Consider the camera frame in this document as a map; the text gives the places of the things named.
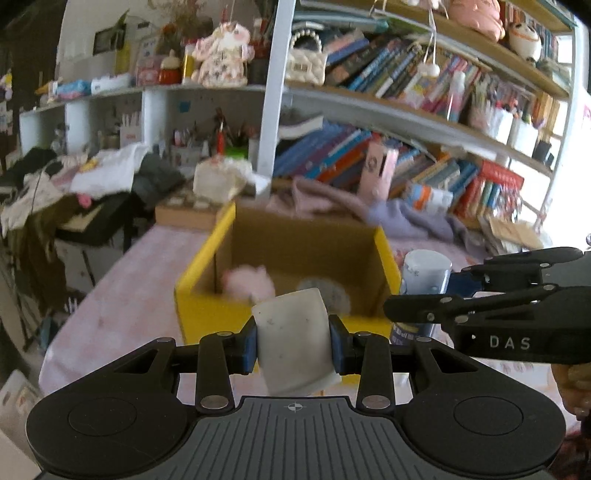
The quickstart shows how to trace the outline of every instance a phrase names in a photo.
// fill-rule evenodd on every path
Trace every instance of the metal screw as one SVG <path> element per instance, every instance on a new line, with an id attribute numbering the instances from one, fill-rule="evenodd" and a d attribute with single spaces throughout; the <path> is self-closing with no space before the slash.
<path id="1" fill-rule="evenodd" d="M 383 395 L 369 395 L 361 403 L 371 410 L 383 410 L 391 405 L 391 402 Z"/>
<path id="2" fill-rule="evenodd" d="M 221 395 L 209 395 L 201 400 L 201 406 L 208 410 L 221 410 L 228 406 L 230 402 Z"/>

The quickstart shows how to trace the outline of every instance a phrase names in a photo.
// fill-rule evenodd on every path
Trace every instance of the quilted purse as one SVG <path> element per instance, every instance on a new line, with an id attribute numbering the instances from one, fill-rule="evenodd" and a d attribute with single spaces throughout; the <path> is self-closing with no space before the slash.
<path id="1" fill-rule="evenodd" d="M 295 48 L 296 41 L 302 37 L 312 38 L 318 46 L 318 51 Z M 315 32 L 308 29 L 297 31 L 291 38 L 285 78 L 296 82 L 322 85 L 327 58 L 328 54 L 322 53 L 322 42 Z"/>

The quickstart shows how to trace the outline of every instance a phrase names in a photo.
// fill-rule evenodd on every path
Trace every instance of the checkered tablecloth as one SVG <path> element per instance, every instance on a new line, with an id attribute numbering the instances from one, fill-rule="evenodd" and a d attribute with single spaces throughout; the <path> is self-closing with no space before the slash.
<path id="1" fill-rule="evenodd" d="M 147 232 L 105 275 L 53 340 L 39 378 L 43 392 L 58 390 L 155 338 L 172 337 L 182 345 L 174 286 L 207 235 L 162 226 Z M 435 240 L 391 240 L 390 246 L 399 265 L 409 251 L 420 248 L 448 256 L 455 271 L 482 261 L 468 257 L 456 245 Z M 513 362 L 494 362 L 491 366 L 560 403 L 547 366 L 538 366 L 535 372 Z M 258 374 L 233 375 L 232 386 L 237 401 L 243 395 L 266 392 Z M 194 388 L 195 376 L 182 375 L 179 399 L 193 403 Z M 356 388 L 338 385 L 325 393 L 354 398 Z"/>

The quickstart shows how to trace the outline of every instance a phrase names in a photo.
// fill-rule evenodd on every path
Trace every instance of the lavender fabric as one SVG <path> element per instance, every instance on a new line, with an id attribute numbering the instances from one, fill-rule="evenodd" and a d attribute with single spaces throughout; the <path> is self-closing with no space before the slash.
<path id="1" fill-rule="evenodd" d="M 456 217 L 419 212 L 401 199 L 373 204 L 365 221 L 368 225 L 381 226 L 389 238 L 435 237 L 464 245 L 466 252 L 477 259 L 488 256 L 482 236 L 469 231 Z"/>

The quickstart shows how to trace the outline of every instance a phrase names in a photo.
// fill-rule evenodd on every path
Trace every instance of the blue sticky note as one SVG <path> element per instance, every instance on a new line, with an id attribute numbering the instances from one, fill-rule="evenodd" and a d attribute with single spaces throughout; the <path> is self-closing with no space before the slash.
<path id="1" fill-rule="evenodd" d="M 191 109 L 191 102 L 190 101 L 178 103 L 178 111 L 179 112 L 188 113 L 190 109 Z"/>

